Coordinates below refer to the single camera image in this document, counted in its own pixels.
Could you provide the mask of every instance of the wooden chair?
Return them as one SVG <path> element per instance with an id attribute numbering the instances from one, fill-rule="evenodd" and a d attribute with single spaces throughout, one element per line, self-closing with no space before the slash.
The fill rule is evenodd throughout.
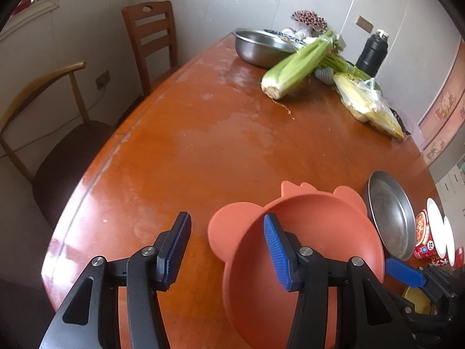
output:
<path id="1" fill-rule="evenodd" d="M 148 96 L 152 90 L 158 87 L 158 85 L 160 85 L 178 69 L 178 49 L 176 43 L 173 7 L 171 6 L 171 1 L 149 2 L 127 6 L 121 12 L 126 24 L 129 40 L 133 47 L 134 57 L 136 58 L 137 69 L 139 70 L 140 81 L 142 83 L 142 90 L 144 95 Z M 164 19 L 139 26 L 136 25 L 137 20 L 153 17 L 158 14 L 164 14 Z M 149 41 L 146 44 L 141 43 L 141 39 L 164 30 L 167 30 L 168 34 Z M 170 53 L 170 69 L 158 76 L 154 82 L 150 84 L 146 58 L 167 46 L 169 46 Z"/>
<path id="2" fill-rule="evenodd" d="M 32 184 L 34 199 L 47 221 L 53 227 L 84 172 L 115 128 L 89 119 L 84 100 L 78 88 L 75 71 L 85 68 L 85 62 L 70 65 L 43 75 L 29 83 L 11 102 L 0 118 L 0 145 L 13 165 Z M 45 89 L 69 75 L 74 99 L 83 123 L 74 128 L 48 154 L 35 175 L 26 168 L 3 138 L 8 125 Z"/>

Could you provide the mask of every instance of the metal screw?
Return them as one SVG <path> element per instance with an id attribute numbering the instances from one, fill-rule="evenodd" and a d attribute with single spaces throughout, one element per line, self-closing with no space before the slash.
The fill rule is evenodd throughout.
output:
<path id="1" fill-rule="evenodd" d="M 154 247 L 144 247 L 141 250 L 143 256 L 151 256 L 152 254 L 155 253 L 155 248 Z"/>
<path id="2" fill-rule="evenodd" d="M 93 266 L 100 266 L 101 264 L 103 264 L 103 257 L 99 256 L 92 259 Z"/>
<path id="3" fill-rule="evenodd" d="M 310 247 L 302 247 L 299 249 L 299 252 L 301 253 L 302 256 L 311 256 L 313 255 L 313 249 Z"/>
<path id="4" fill-rule="evenodd" d="M 352 263 L 355 266 L 362 266 L 364 264 L 364 261 L 360 257 L 354 257 L 354 258 L 352 258 Z"/>

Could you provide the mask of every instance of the chair backrest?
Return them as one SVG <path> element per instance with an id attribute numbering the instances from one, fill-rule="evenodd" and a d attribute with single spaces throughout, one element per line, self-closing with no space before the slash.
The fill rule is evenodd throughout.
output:
<path id="1" fill-rule="evenodd" d="M 29 182 L 32 182 L 33 180 L 32 174 L 15 154 L 15 152 L 10 148 L 10 146 L 5 142 L 3 133 L 5 132 L 8 125 L 19 115 L 19 113 L 21 113 L 29 104 L 31 104 L 31 102 L 34 101 L 45 89 L 66 75 L 69 75 L 71 80 L 71 88 L 73 90 L 74 99 L 76 101 L 76 105 L 78 106 L 79 113 L 84 122 L 89 121 L 89 115 L 85 108 L 84 100 L 82 99 L 81 91 L 79 90 L 78 83 L 76 81 L 76 76 L 74 75 L 75 71 L 79 71 L 85 67 L 85 62 L 79 62 L 38 77 L 34 81 L 30 82 L 23 90 L 21 90 L 21 92 L 19 92 L 19 94 L 11 102 L 10 106 L 8 106 L 3 116 L 0 117 L 0 146 L 5 150 L 13 165 L 21 172 L 24 177 L 27 178 Z"/>
<path id="2" fill-rule="evenodd" d="M 126 24 L 129 40 L 133 47 L 136 58 L 137 68 L 139 70 L 140 81 L 144 95 L 150 93 L 150 78 L 147 70 L 146 57 L 154 52 L 169 46 L 170 67 L 178 66 L 178 50 L 176 43 L 176 29 L 174 26 L 173 7 L 171 1 L 159 1 L 140 3 L 137 5 L 127 6 L 121 11 Z M 148 24 L 137 25 L 136 21 L 164 14 L 164 19 L 149 22 Z M 167 34 L 148 43 L 142 44 L 141 39 L 148 37 L 160 31 L 167 31 Z"/>

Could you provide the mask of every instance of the metal pan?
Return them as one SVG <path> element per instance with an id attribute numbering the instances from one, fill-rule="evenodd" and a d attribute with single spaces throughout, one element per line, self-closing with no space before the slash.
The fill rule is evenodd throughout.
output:
<path id="1" fill-rule="evenodd" d="M 362 198 L 387 255 L 408 260 L 416 244 L 415 215 L 402 187 L 391 175 L 376 171 L 366 182 Z"/>

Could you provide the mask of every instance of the window frame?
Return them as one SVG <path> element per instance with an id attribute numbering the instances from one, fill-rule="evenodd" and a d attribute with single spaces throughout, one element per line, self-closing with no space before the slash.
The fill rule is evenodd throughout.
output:
<path id="1" fill-rule="evenodd" d="M 39 0 L 18 12 L 13 17 L 10 17 L 3 27 L 3 30 L 0 32 L 0 41 L 29 21 L 34 20 L 34 18 L 40 17 L 42 14 L 59 7 L 59 1 L 60 0 Z"/>

